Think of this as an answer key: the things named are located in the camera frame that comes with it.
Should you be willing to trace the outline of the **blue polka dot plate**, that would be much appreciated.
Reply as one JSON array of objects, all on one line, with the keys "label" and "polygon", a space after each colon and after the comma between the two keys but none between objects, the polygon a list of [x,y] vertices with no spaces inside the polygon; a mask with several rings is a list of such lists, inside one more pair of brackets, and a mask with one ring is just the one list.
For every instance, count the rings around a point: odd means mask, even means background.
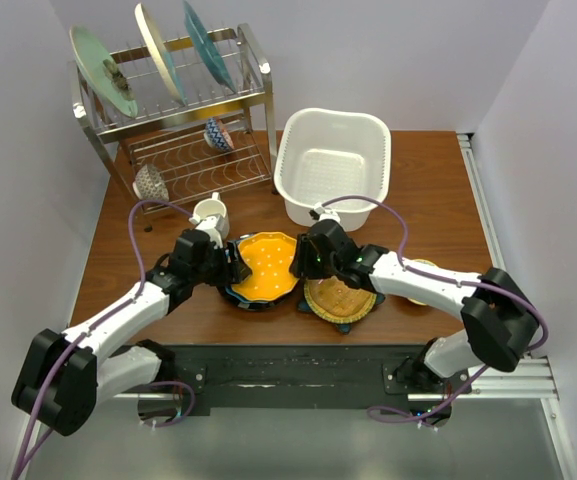
[{"label": "blue polka dot plate", "polygon": [[245,305],[251,305],[255,309],[271,308],[271,307],[283,302],[285,299],[287,299],[295,291],[295,289],[292,289],[292,290],[289,290],[288,292],[283,293],[281,295],[276,295],[271,299],[255,299],[255,300],[253,300],[253,299],[247,298],[246,296],[244,296],[242,294],[236,293],[231,286],[223,287],[222,290],[225,292],[226,295],[228,295],[229,297],[236,300],[238,304],[243,303]]}]

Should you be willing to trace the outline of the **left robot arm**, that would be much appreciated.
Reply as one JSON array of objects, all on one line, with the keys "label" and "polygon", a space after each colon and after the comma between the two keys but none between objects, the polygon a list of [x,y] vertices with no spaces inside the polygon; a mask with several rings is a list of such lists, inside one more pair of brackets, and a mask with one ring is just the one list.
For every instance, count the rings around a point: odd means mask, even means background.
[{"label": "left robot arm", "polygon": [[171,357],[154,347],[119,348],[146,326],[188,300],[196,286],[226,287],[251,276],[235,242],[218,245],[204,232],[183,232],[123,297],[61,333],[31,341],[11,395],[13,406],[62,436],[79,430],[107,398],[145,385],[168,390]]}]

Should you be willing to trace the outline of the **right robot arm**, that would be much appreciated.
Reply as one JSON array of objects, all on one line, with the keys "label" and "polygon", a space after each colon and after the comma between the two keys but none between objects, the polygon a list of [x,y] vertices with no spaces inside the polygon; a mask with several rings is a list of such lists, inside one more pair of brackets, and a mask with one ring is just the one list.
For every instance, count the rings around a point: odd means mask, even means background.
[{"label": "right robot arm", "polygon": [[506,271],[451,271],[382,246],[359,246],[332,219],[298,235],[290,270],[299,279],[335,277],[350,289],[412,298],[461,320],[461,331],[429,341],[399,368],[402,380],[427,393],[471,367],[512,372],[545,341],[535,336],[547,332],[542,316]]}]

